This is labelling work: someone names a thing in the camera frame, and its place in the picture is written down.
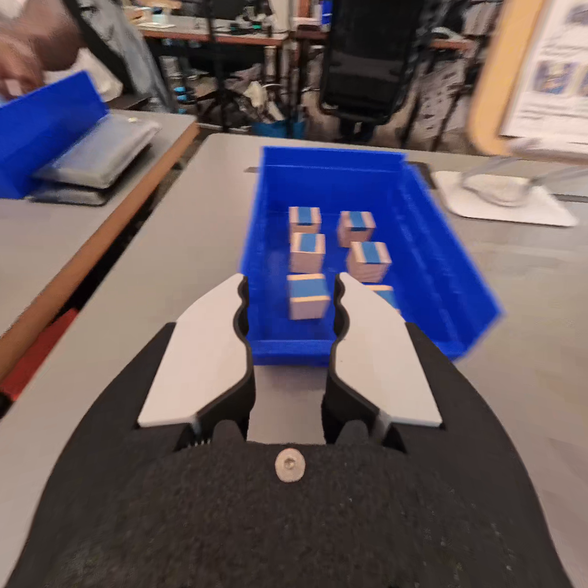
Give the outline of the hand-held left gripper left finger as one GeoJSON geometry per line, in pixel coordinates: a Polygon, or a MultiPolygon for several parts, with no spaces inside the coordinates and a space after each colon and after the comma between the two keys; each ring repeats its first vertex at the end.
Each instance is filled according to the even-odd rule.
{"type": "Polygon", "coordinates": [[[236,273],[177,319],[143,407],[142,429],[189,425],[199,440],[223,420],[246,437],[255,403],[247,277],[236,273]]]}

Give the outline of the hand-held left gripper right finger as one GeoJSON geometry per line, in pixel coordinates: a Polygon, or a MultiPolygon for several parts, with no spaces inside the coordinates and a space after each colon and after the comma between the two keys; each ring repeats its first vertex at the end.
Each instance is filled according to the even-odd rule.
{"type": "Polygon", "coordinates": [[[350,422],[363,423],[378,445],[403,448],[399,425],[443,425],[424,367],[391,293],[342,272],[334,283],[334,333],[322,426],[334,444],[350,422]]]}

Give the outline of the blue plastic bin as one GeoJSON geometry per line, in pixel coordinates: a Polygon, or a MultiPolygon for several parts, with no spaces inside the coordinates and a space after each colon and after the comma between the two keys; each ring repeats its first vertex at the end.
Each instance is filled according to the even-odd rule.
{"type": "Polygon", "coordinates": [[[499,305],[403,153],[264,146],[243,250],[247,339],[255,365],[326,366],[334,341],[334,307],[316,320],[291,320],[289,208],[317,207],[326,238],[322,273],[330,294],[346,271],[337,242],[343,210],[371,212],[373,240],[387,246],[391,285],[402,317],[449,358],[463,356],[500,316],[499,305]]]}
{"type": "Polygon", "coordinates": [[[109,109],[81,71],[1,106],[1,199],[20,200],[43,166],[70,149],[109,109]]]}

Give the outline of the cluster of taped wooden cubes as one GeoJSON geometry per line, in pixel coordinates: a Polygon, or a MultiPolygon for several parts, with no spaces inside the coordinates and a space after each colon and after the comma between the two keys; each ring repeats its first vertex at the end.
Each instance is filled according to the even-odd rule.
{"type": "MultiPolygon", "coordinates": [[[[291,320],[321,319],[330,301],[326,276],[322,272],[326,235],[319,232],[321,227],[319,208],[290,207],[290,273],[286,283],[291,320]]],[[[337,244],[347,251],[347,273],[399,312],[393,287],[383,284],[392,260],[383,242],[372,241],[375,229],[371,212],[342,210],[336,229],[337,244]]]]}

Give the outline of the grey table with wooden edge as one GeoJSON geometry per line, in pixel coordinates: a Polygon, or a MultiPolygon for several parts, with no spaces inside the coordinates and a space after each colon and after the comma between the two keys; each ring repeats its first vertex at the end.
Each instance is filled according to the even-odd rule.
{"type": "Polygon", "coordinates": [[[161,126],[103,206],[1,200],[1,379],[70,299],[198,136],[191,115],[128,112],[161,126]]]}

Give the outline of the grey padded case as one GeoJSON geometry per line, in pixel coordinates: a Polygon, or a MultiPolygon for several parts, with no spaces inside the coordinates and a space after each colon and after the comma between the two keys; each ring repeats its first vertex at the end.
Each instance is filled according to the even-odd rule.
{"type": "Polygon", "coordinates": [[[37,203],[101,207],[109,202],[113,195],[114,193],[110,189],[46,182],[27,195],[25,199],[37,203]]]}
{"type": "Polygon", "coordinates": [[[79,187],[111,187],[147,148],[162,126],[126,113],[111,112],[33,177],[79,187]]]}

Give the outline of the wood and white document stand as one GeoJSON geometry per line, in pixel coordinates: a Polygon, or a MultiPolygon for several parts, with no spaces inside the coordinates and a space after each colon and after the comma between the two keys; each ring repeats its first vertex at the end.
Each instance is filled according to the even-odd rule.
{"type": "Polygon", "coordinates": [[[433,174],[453,214],[475,220],[572,228],[554,183],[587,180],[587,143],[501,135],[519,70],[548,1],[505,1],[469,112],[467,132],[491,158],[465,172],[433,174]]]}

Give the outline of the brown background table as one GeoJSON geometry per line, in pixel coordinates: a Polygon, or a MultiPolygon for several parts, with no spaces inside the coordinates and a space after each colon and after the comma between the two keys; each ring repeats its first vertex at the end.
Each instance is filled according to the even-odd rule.
{"type": "Polygon", "coordinates": [[[229,20],[213,21],[212,33],[208,22],[203,18],[167,16],[164,22],[142,21],[136,23],[145,38],[186,40],[209,43],[213,40],[223,45],[246,45],[256,47],[282,47],[289,35],[287,32],[274,32],[268,36],[262,32],[233,35],[229,20]]]}

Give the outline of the printed instruction sheet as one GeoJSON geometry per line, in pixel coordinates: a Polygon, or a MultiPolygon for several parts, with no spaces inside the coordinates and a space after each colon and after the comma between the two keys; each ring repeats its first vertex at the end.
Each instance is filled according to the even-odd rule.
{"type": "Polygon", "coordinates": [[[542,11],[501,135],[587,143],[587,1],[549,1],[542,11]]]}

